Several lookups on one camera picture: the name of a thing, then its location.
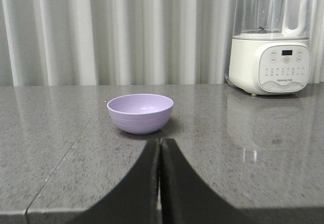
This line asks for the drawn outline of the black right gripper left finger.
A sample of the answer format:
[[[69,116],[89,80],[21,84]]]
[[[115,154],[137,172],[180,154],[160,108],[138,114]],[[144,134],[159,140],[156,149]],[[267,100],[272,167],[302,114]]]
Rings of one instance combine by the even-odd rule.
[[[67,223],[157,223],[160,141],[149,139],[125,177]]]

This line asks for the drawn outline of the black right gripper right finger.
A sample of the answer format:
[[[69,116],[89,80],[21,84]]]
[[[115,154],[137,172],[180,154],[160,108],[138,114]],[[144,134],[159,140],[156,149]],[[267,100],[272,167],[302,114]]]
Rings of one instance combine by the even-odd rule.
[[[194,171],[172,138],[160,144],[163,223],[323,223],[322,207],[236,208]]]

